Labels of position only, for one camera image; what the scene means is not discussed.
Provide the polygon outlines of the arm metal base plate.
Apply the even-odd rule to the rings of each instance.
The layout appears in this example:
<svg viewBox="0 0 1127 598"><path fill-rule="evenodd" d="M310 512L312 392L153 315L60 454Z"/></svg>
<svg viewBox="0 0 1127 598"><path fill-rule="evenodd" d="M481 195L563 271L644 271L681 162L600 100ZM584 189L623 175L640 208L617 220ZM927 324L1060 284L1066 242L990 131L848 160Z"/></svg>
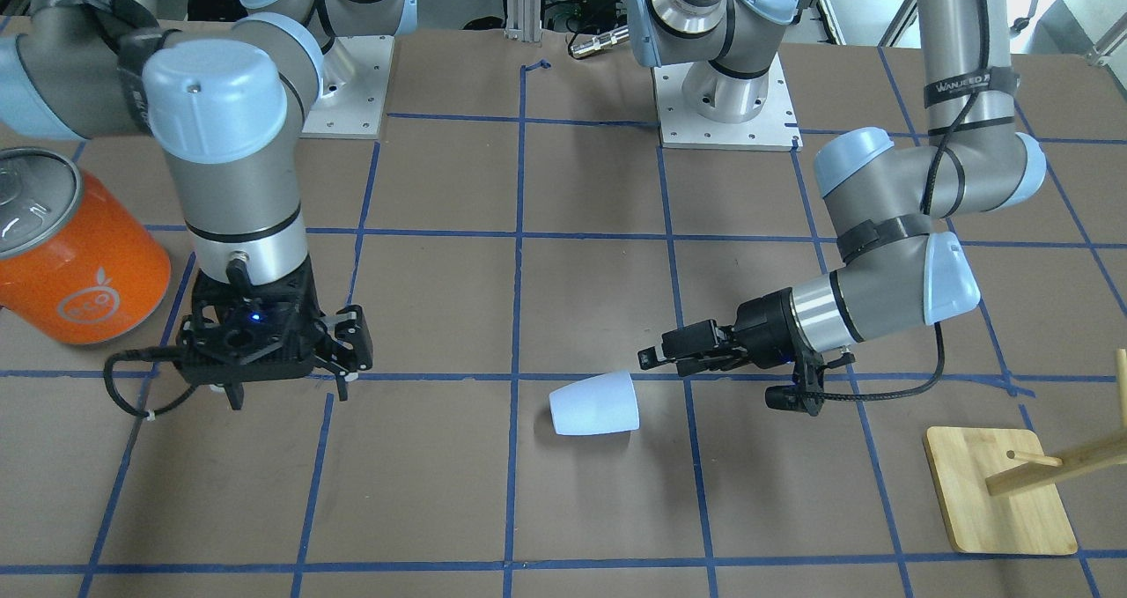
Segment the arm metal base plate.
<svg viewBox="0 0 1127 598"><path fill-rule="evenodd" d="M338 37L326 53L323 93L307 116L304 139L375 140L381 131L394 36Z"/></svg>
<svg viewBox="0 0 1127 598"><path fill-rule="evenodd" d="M801 150L780 56L765 75L721 75L709 62L653 68L653 96L665 148Z"/></svg>

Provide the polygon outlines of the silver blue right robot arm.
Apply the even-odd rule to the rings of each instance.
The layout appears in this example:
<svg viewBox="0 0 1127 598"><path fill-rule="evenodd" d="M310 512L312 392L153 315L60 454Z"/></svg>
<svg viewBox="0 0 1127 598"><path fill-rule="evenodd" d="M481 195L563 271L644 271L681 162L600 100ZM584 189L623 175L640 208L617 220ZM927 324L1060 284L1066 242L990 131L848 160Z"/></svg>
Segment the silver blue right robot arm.
<svg viewBox="0 0 1127 598"><path fill-rule="evenodd" d="M247 382L330 371L341 400L372 365L363 309L325 314L299 200L295 148L329 100L326 53L345 35L412 32L417 0L239 0L223 32L166 28L136 0L32 0L3 39L3 125L23 137L153 137L180 198L198 273L174 343L114 352L169 362L236 410ZM165 249L97 178L59 152L3 151L3 306L61 343L103 343L156 312Z"/></svg>

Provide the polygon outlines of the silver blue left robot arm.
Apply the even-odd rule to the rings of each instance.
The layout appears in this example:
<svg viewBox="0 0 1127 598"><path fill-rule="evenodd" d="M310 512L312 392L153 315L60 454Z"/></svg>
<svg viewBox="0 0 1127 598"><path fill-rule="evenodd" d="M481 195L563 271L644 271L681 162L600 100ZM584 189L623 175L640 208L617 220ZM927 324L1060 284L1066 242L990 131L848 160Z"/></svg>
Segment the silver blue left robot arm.
<svg viewBox="0 0 1127 598"><path fill-rule="evenodd" d="M641 66L684 63L693 111L752 121L766 100L769 69L798 0L627 0L628 34ZM978 306L980 291L939 218L1015 205L1039 191L1042 148L1015 128L1006 0L917 0L924 55L928 145L898 149L876 126L850 131L814 157L843 265L810 282L672 330L639 354L641 369L672 364L681 377L744 365L792 365L792 382L766 390L774 410L820 413L835 395L822 381L838 350L932 325Z"/></svg>

